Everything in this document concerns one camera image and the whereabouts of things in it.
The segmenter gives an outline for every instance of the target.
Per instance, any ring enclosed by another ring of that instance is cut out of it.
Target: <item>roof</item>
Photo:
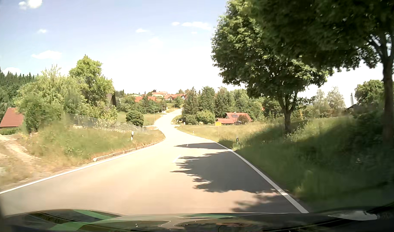
[[[10,107],[6,110],[6,113],[0,122],[0,128],[2,127],[17,127],[22,125],[24,121],[24,115],[16,111],[16,107]]]
[[[135,102],[140,102],[143,99],[143,96],[141,97],[135,97]],[[156,97],[148,97],[149,100],[156,101]]]
[[[233,119],[217,119],[218,122],[221,122],[221,124],[234,124]]]
[[[162,91],[162,92],[153,92],[151,94],[161,94],[161,95],[167,95],[166,91]]]
[[[249,122],[252,121],[248,113],[226,113],[226,114],[229,119],[234,119],[234,122],[238,121],[240,115],[246,116]]]
[[[184,94],[168,94],[164,96],[164,99],[168,99],[169,97],[176,98],[178,96],[184,96]]]

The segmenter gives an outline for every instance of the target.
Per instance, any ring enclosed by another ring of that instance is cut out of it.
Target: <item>asphalt road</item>
[[[124,157],[0,194],[3,214],[81,208],[117,214],[299,213],[224,147],[156,121],[163,142]]]

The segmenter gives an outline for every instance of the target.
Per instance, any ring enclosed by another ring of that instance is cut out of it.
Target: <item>cloud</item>
[[[22,1],[18,5],[20,9],[36,9],[42,5],[42,0],[27,0],[26,2]]]
[[[154,37],[148,41],[156,45],[161,45],[163,43],[160,39],[158,39],[158,37]]]
[[[4,74],[7,74],[8,71],[11,72],[11,73],[21,73],[21,70],[19,68],[14,68],[14,67],[5,68],[2,72]]]
[[[143,32],[147,32],[147,30],[144,30],[144,29],[140,28],[140,29],[137,29],[135,32],[137,32],[137,33],[143,33]]]
[[[202,23],[202,22],[192,22],[192,23],[183,23],[181,24],[182,26],[194,26],[194,27],[198,27],[204,30],[211,30],[211,26],[208,23]]]
[[[54,59],[54,60],[56,60],[56,59],[61,58],[61,54],[62,54],[61,52],[54,52],[54,51],[47,50],[47,51],[41,52],[39,55],[32,54],[32,57],[34,57],[36,59]]]
[[[38,30],[38,34],[45,34],[47,32],[47,30],[46,29],[39,29]]]

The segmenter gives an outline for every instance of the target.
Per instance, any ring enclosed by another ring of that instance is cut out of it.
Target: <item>white edge line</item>
[[[215,142],[216,144],[224,147],[228,151],[233,152],[236,156],[238,156],[240,159],[242,159],[246,164],[248,164],[254,171],[256,171],[261,177],[263,177],[267,182],[269,182],[283,197],[285,197],[294,207],[296,207],[300,213],[307,214],[309,211],[307,211],[301,204],[299,204],[295,199],[293,199],[289,194],[287,194],[282,188],[280,188],[276,183],[274,183],[269,177],[264,175],[260,170],[258,170],[255,166],[253,166],[250,162],[248,162],[245,158],[241,157],[241,155],[237,154],[235,151],[219,144],[218,142]]]
[[[28,186],[28,185],[33,185],[33,184],[36,184],[38,182],[42,182],[44,180],[49,180],[49,179],[52,179],[52,178],[55,178],[55,177],[58,177],[58,176],[62,176],[62,175],[65,175],[65,174],[68,174],[68,173],[71,173],[71,172],[76,172],[76,171],[79,171],[79,170],[82,170],[82,169],[85,169],[85,168],[89,168],[89,167],[92,167],[92,166],[95,166],[95,165],[98,165],[98,164],[101,164],[101,163],[105,163],[105,162],[108,162],[108,161],[111,161],[111,160],[115,160],[115,159],[118,159],[118,158],[121,158],[121,157],[124,157],[124,156],[127,156],[127,155],[131,155],[131,154],[133,154],[135,152],[139,152],[139,151],[148,149],[150,147],[153,147],[154,145],[151,145],[151,146],[148,146],[148,147],[144,147],[144,148],[138,149],[136,151],[125,153],[125,154],[122,154],[122,155],[118,155],[118,156],[115,156],[113,158],[108,158],[108,159],[105,159],[105,160],[100,161],[100,162],[95,162],[93,164],[90,164],[90,165],[87,165],[87,166],[84,166],[84,167],[80,167],[80,168],[77,168],[77,169],[74,169],[74,170],[71,170],[71,171],[63,172],[63,173],[60,173],[60,174],[56,174],[54,176],[50,176],[50,177],[43,178],[43,179],[40,179],[40,180],[36,180],[34,182],[30,182],[30,183],[27,183],[27,184],[24,184],[24,185],[20,185],[18,187],[14,187],[14,188],[2,191],[2,192],[0,192],[0,194],[6,193],[6,192],[10,192],[10,191],[13,191],[13,190],[16,190],[16,189],[20,189],[20,188],[23,188],[23,187]]]

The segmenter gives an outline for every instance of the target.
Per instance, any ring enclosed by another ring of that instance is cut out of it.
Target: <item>bush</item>
[[[240,115],[238,120],[242,123],[242,124],[246,124],[248,123],[248,118],[245,115]]]
[[[213,124],[215,122],[214,114],[207,110],[197,112],[195,118],[197,121],[203,122],[204,124]]]
[[[198,124],[195,116],[192,115],[192,114],[184,114],[182,116],[182,121],[185,122],[186,124],[192,124],[192,125],[197,125]]]
[[[18,132],[18,128],[3,128],[0,130],[1,135],[10,135]]]
[[[136,110],[130,110],[125,117],[127,123],[142,127],[144,124],[144,116]]]

